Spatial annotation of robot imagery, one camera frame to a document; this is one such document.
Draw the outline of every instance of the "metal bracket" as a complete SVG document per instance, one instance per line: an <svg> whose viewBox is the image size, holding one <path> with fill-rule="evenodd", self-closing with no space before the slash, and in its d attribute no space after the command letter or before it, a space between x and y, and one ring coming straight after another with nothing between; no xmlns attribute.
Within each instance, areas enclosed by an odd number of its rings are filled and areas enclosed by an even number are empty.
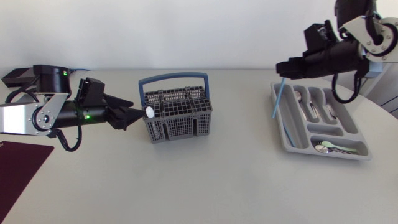
<svg viewBox="0 0 398 224"><path fill-rule="evenodd" d="M53 93L51 99L33 113L32 119L34 119L34 124L39 131L46 131L52 128L67 98L68 93Z"/></svg>
<svg viewBox="0 0 398 224"><path fill-rule="evenodd" d="M343 25L343 27L368 51L366 58L372 62L398 62L398 47L396 44L398 18L384 18L376 23L376 29L383 36L383 42L375 45L366 30L365 17L359 16Z"/></svg>
<svg viewBox="0 0 398 224"><path fill-rule="evenodd" d="M68 93L51 94L53 96L47 103L6 103L0 105L0 133L35 136L50 134L50 128L68 97ZM37 129L35 123L42 124L41 128Z"/></svg>

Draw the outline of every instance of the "white table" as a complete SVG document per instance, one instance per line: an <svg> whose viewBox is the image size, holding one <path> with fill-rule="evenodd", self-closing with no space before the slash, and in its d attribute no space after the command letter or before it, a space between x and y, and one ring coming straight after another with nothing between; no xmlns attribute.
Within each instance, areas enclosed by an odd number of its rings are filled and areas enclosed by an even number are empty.
<svg viewBox="0 0 398 224"><path fill-rule="evenodd" d="M140 108L138 80L170 72L177 71L76 72L72 96L80 78L92 77ZM371 161L289 153L271 119L275 71L196 72L209 75L209 136L152 144L142 120L127 131L103 123L83 126L70 153L57 139L1 134L55 146L4 223L398 223L398 121L389 113L362 96L347 105ZM190 85L175 81L172 88ZM1 83L0 100L8 93ZM63 132L74 145L76 128Z"/></svg>

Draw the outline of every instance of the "blue basket handle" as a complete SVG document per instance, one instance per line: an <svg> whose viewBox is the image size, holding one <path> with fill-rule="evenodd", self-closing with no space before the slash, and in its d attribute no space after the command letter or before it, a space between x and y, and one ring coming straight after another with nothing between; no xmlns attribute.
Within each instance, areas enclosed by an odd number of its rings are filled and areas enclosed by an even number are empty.
<svg viewBox="0 0 398 224"><path fill-rule="evenodd" d="M209 79L207 77L206 73L202 72L177 72L177 73L170 73L170 74L163 74L163 75L156 75L153 77L149 78L144 78L142 80L138 81L138 87L139 87L139 96L141 99L141 105L145 106L145 98L144 98L144 85L151 83L151 82L156 82L160 80L166 80L169 78L203 78L205 80L205 93L206 93L206 98L209 97Z"/></svg>

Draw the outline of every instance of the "dark red mat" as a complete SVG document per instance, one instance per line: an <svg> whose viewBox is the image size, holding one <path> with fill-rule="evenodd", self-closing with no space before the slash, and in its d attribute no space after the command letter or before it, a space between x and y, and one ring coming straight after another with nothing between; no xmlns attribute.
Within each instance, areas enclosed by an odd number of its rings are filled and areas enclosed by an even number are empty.
<svg viewBox="0 0 398 224"><path fill-rule="evenodd" d="M0 223L54 147L0 142Z"/></svg>

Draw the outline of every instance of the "gray cutlery basket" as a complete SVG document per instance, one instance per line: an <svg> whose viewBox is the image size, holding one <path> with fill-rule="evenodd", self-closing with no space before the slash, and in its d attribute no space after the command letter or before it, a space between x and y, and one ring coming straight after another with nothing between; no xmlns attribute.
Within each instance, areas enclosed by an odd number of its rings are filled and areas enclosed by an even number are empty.
<svg viewBox="0 0 398 224"><path fill-rule="evenodd" d="M205 87L194 86L144 93L145 84L170 78L203 78ZM152 143L209 134L213 109L207 74L181 72L157 75L139 80L139 91L142 109L150 106L154 110L153 118L143 117Z"/></svg>

